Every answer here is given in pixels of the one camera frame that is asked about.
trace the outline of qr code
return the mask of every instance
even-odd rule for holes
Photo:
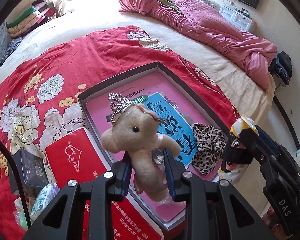
[[[36,173],[38,176],[42,176],[42,177],[43,177],[42,168],[39,167],[39,166],[36,166],[36,165],[35,165],[35,173]]]

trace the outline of power outlet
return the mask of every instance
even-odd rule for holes
[[[224,1],[228,4],[234,5],[234,1],[231,1],[231,0],[224,0]]]

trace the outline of green label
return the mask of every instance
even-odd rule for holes
[[[132,102],[136,104],[142,104],[143,102],[146,102],[148,100],[148,96],[146,95],[141,95],[138,96],[137,98],[133,99]]]

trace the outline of black wire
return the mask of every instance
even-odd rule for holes
[[[9,162],[9,165],[12,169],[13,176],[16,180],[17,188],[19,191],[23,211],[25,213],[27,225],[28,225],[28,228],[30,228],[31,227],[30,215],[29,215],[29,211],[28,211],[28,207],[27,207],[27,203],[26,203],[25,193],[23,192],[23,187],[22,187],[19,171],[18,171],[18,168],[17,168],[16,163],[14,162],[12,156],[10,155],[9,151],[7,150],[7,148],[3,145],[3,143],[1,141],[0,141],[0,152],[7,159],[7,161]]]

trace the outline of pink comforter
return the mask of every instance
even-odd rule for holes
[[[138,12],[161,20],[180,33],[216,49],[262,89],[269,89],[268,66],[277,54],[273,43],[240,31],[205,3],[172,1],[183,15],[157,0],[119,0],[119,3],[121,11]]]

